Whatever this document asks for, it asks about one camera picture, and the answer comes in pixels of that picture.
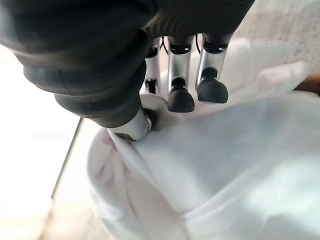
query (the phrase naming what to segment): robotic hand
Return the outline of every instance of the robotic hand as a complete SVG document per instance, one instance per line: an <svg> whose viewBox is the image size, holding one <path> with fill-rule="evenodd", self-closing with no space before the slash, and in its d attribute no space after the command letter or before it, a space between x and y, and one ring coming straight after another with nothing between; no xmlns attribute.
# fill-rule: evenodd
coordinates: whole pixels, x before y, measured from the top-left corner
<svg viewBox="0 0 320 240"><path fill-rule="evenodd" d="M132 140L152 127L143 83L156 94L159 37L169 39L168 109L192 112L188 64L203 35L198 100L225 103L219 82L229 41L254 0L0 0L0 44L25 77L65 109Z"/></svg>

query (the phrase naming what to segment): white cloth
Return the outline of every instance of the white cloth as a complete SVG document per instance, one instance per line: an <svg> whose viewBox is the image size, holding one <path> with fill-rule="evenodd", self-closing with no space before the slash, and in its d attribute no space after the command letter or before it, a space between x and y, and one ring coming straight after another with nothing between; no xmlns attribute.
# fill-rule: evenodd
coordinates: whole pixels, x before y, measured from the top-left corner
<svg viewBox="0 0 320 240"><path fill-rule="evenodd" d="M281 65L289 52L236 39L221 75L228 104L177 115L148 95L155 131L137 142L97 134L88 176L117 240L320 239L320 99L291 92L309 71Z"/></svg>

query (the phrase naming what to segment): white towel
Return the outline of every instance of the white towel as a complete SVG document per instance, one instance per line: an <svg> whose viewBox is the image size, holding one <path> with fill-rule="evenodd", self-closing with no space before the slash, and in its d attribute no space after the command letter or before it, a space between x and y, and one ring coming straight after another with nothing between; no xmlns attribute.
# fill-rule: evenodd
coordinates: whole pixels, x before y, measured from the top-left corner
<svg viewBox="0 0 320 240"><path fill-rule="evenodd" d="M320 239L320 100L291 92L309 70L282 65L290 50L235 39L221 76L227 104L172 114L147 95L155 131L137 142L97 134L88 176L97 216L116 239Z"/></svg>

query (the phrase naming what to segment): black cable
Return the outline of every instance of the black cable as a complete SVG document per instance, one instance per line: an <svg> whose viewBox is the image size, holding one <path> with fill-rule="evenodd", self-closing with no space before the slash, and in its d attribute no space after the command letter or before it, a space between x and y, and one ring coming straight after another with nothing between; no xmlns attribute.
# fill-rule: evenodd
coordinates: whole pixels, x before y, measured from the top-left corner
<svg viewBox="0 0 320 240"><path fill-rule="evenodd" d="M167 47L166 47L166 45L165 45L165 37L164 37L164 36L162 37L162 43L161 43L161 45L160 45L160 49L161 49L162 47L164 48L166 54L168 54L168 49L167 49Z"/></svg>
<svg viewBox="0 0 320 240"><path fill-rule="evenodd" d="M198 43L198 34L195 35L195 44L196 44L196 49L198 49L198 52L201 53L200 47L199 47L199 43Z"/></svg>

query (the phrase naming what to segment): black rubber fingertip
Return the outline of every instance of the black rubber fingertip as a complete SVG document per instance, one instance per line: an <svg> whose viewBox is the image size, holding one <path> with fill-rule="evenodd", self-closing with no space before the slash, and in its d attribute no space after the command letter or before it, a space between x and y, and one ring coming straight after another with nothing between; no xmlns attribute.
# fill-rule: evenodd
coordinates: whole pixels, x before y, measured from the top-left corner
<svg viewBox="0 0 320 240"><path fill-rule="evenodd" d="M196 92L200 102L225 104L229 98L227 87L214 78L204 79Z"/></svg>
<svg viewBox="0 0 320 240"><path fill-rule="evenodd" d="M195 109L195 101L183 87L171 90L168 98L168 110L174 113L191 113Z"/></svg>

